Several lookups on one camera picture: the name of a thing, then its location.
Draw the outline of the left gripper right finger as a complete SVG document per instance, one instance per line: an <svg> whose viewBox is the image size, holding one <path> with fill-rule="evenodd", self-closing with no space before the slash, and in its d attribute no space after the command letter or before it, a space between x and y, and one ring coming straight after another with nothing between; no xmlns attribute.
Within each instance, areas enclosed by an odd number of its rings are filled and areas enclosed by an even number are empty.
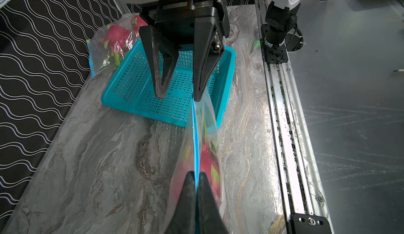
<svg viewBox="0 0 404 234"><path fill-rule="evenodd" d="M204 172L200 172L198 177L197 231L198 234L228 234Z"/></svg>

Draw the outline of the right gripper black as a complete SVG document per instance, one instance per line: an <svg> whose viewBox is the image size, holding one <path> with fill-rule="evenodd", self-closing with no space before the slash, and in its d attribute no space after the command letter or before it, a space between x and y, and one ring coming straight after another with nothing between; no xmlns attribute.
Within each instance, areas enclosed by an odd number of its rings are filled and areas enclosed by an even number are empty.
<svg viewBox="0 0 404 234"><path fill-rule="evenodd" d="M194 99L201 101L229 37L226 0L160 0L141 5L140 37L155 96L164 99L179 57L174 44L192 44Z"/></svg>

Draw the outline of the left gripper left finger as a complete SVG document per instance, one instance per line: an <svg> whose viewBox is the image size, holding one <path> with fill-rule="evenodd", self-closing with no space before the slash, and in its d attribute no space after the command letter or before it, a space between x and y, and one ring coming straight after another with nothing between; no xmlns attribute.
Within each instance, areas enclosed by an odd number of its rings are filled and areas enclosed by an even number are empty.
<svg viewBox="0 0 404 234"><path fill-rule="evenodd" d="M196 183L195 174L189 171L183 183L173 217L165 234L194 234L196 231Z"/></svg>

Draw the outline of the dragon fruit bag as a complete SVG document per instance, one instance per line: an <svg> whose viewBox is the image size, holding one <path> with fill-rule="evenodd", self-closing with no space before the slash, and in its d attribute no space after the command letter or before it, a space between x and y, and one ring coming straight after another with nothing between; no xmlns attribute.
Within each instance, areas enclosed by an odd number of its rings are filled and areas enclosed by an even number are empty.
<svg viewBox="0 0 404 234"><path fill-rule="evenodd" d="M125 53L129 50L128 42L132 39L131 32L119 25L110 25L103 38L103 46L115 53Z"/></svg>
<svg viewBox="0 0 404 234"><path fill-rule="evenodd" d="M221 199L220 168L218 165L218 159L210 150L208 143L202 145L200 155L200 172L204 172L207 175L214 198L216 200L220 200Z"/></svg>
<svg viewBox="0 0 404 234"><path fill-rule="evenodd" d="M131 20L132 30L135 33L139 32L140 27L147 26L147 25L148 24L139 15L133 16L133 18Z"/></svg>

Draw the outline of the zip-top bag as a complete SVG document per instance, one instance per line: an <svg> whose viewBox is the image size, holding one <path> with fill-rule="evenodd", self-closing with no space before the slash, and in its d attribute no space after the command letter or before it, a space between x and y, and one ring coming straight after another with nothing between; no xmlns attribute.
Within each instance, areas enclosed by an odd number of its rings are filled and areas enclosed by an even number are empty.
<svg viewBox="0 0 404 234"><path fill-rule="evenodd" d="M143 26L147 26L147 23L140 15L127 13L119 20L100 27L86 41L90 75L96 77L117 70L140 39L139 30Z"/></svg>
<svg viewBox="0 0 404 234"><path fill-rule="evenodd" d="M200 173L200 155L202 145L209 144L210 150L218 159L221 176L221 199L216 200L216 205L220 216L225 224L226 199L224 178L221 167L221 154L218 146L218 130L216 117L209 93L204 93L201 101L197 102L194 99L190 102L190 110L187 119L186 130L179 150L176 167L171 178L169 195L167 201L167 209L165 220L162 228L164 234L168 224L173 217L181 189L185 180L185 176L189 171L195 174L196 192L198 190L198 177ZM197 234L197 212L196 212L196 231Z"/></svg>

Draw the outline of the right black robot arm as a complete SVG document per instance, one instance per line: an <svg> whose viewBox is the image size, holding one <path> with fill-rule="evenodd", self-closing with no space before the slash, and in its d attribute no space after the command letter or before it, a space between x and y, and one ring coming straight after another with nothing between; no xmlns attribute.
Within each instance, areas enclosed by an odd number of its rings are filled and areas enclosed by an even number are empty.
<svg viewBox="0 0 404 234"><path fill-rule="evenodd" d="M300 0L272 0L263 24L270 53L282 60L287 33L297 26ZM193 51L193 95L200 101L208 80L222 58L230 24L226 0L159 0L143 4L146 25L140 37L149 63L155 96L163 99L179 53Z"/></svg>

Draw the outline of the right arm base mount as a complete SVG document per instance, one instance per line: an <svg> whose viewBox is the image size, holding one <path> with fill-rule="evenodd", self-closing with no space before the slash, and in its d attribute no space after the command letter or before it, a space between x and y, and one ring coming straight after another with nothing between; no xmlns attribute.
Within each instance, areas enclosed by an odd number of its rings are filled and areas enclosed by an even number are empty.
<svg viewBox="0 0 404 234"><path fill-rule="evenodd" d="M267 64L282 64L288 62L285 45L286 33L265 23L261 26L263 48Z"/></svg>

